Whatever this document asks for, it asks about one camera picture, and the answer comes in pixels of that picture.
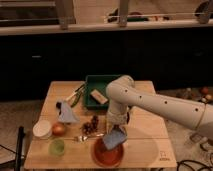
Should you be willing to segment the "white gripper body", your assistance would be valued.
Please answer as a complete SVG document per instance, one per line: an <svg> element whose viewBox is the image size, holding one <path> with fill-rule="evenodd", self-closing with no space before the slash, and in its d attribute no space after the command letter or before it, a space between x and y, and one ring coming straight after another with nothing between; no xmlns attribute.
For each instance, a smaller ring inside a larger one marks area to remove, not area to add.
<svg viewBox="0 0 213 171"><path fill-rule="evenodd" d="M107 113L107 132L111 132L114 128L120 129L123 133L126 132L125 126L129 122L128 114L113 114Z"/></svg>

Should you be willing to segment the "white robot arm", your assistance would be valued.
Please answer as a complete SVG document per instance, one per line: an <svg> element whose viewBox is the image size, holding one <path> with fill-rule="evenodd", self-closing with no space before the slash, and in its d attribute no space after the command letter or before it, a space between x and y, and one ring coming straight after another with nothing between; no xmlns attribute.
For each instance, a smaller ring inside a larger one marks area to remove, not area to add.
<svg viewBox="0 0 213 171"><path fill-rule="evenodd" d="M108 122L127 123L127 107L139 107L213 140L213 105L139 91L134 80L121 76L106 86Z"/></svg>

